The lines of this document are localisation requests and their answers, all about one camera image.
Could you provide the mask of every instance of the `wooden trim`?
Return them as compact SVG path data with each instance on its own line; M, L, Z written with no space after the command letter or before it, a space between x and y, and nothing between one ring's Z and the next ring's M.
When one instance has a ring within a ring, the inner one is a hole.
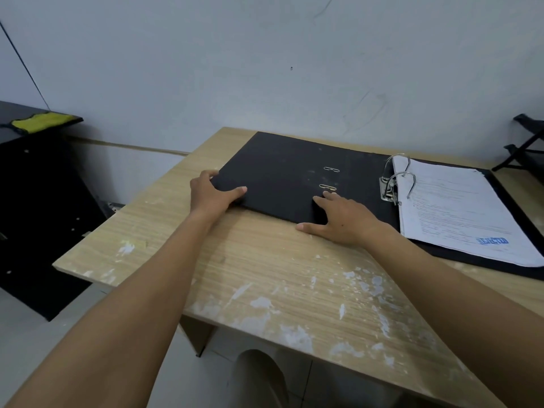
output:
M183 157L188 156L190 154L190 152L182 152L180 150L157 149L154 147L133 146L132 144L123 145L120 143L110 143L107 141L86 139L85 137L77 137L77 136L70 136L70 135L66 135L66 140L72 143L81 143L84 145L95 144L99 146L112 146L112 147L120 147L123 149L142 150L144 152L175 154L177 156L183 156Z

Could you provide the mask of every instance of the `stack of paper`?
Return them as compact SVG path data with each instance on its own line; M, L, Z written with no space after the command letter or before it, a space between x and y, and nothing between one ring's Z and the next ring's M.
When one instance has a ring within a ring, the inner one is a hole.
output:
M407 159L393 158L395 173ZM398 175L400 232L449 249L525 267L544 266L544 257L531 243L484 175L475 169L412 160Z

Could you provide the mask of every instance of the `binder ring mechanism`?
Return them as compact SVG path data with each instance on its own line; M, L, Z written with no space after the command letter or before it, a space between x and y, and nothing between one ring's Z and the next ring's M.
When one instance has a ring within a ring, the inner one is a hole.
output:
M408 158L408 164L406 165L406 168L405 168L404 171L395 173L391 177L385 177L385 171L387 170L387 164L395 156L405 156L405 157L407 157ZM408 196L406 197L407 199L410 198L410 195L412 194L413 188L416 185L416 175L414 175L412 172L408 171L408 168L410 167L410 163L411 163L410 156L408 156L405 153L394 154L385 161L384 171L383 171L383 173L381 174L381 177L380 177L380 196L381 196L382 200L385 200L387 202L393 202L393 204L395 206L397 205L398 194L394 191L394 187L397 184L396 177L398 175L402 175L402 177L404 177L407 174L411 175L412 178L413 178L412 187L410 188L410 191L408 192Z

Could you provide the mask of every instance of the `wooden desk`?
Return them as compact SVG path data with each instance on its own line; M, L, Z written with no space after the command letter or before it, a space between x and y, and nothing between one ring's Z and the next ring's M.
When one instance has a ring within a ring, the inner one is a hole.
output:
M185 218L189 180L201 170L220 169L254 133L221 129L54 265L84 279L117 286ZM489 167L453 157L410 155ZM544 230L543 187L525 171L504 169L497 176ZM544 315L543 282L449 264ZM455 406L502 406L365 251L297 232L293 224L259 213L232 209L212 230L198 260L184 314L181 325L197 351L209 334L210 325L200 322L205 321Z

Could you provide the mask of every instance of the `black binder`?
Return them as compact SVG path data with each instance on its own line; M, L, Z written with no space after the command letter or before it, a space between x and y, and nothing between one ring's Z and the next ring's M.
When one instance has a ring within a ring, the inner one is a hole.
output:
M393 174L392 163L384 171L388 157L259 131L223 166L212 183L219 190L247 186L248 192L239 201L242 206L294 223L326 224L325 212L312 197L322 196L324 190L337 192L363 203L379 220L399 230L398 206L382 200L380 192L380 177ZM484 174L529 240L544 254L542 234L491 171L477 170ZM544 267L522 267L418 240L413 242L433 256L544 280Z

